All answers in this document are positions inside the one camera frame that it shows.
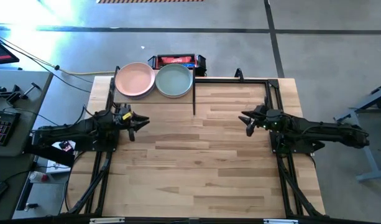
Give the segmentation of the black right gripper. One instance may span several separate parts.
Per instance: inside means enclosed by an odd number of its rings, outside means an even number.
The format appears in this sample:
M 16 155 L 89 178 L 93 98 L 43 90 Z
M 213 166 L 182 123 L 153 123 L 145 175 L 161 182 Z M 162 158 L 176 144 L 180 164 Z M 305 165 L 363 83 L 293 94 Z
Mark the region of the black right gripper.
M 279 131 L 283 128 L 284 114 L 280 110 L 274 110 L 266 105 L 258 105 L 251 111 L 242 111 L 243 115 L 238 118 L 247 126 L 246 134 L 251 137 L 255 128 Z

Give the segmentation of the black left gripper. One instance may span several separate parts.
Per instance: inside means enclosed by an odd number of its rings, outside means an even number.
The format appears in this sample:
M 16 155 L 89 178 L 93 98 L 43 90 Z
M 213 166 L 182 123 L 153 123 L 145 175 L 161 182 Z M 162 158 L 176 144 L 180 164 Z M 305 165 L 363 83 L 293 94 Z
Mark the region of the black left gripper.
M 131 106 L 123 104 L 117 106 L 112 112 L 113 121 L 113 139 L 118 142 L 121 130 L 127 130 L 129 133 L 129 140 L 135 141 L 134 132 L 140 130 L 150 123 L 149 117 L 132 113 Z

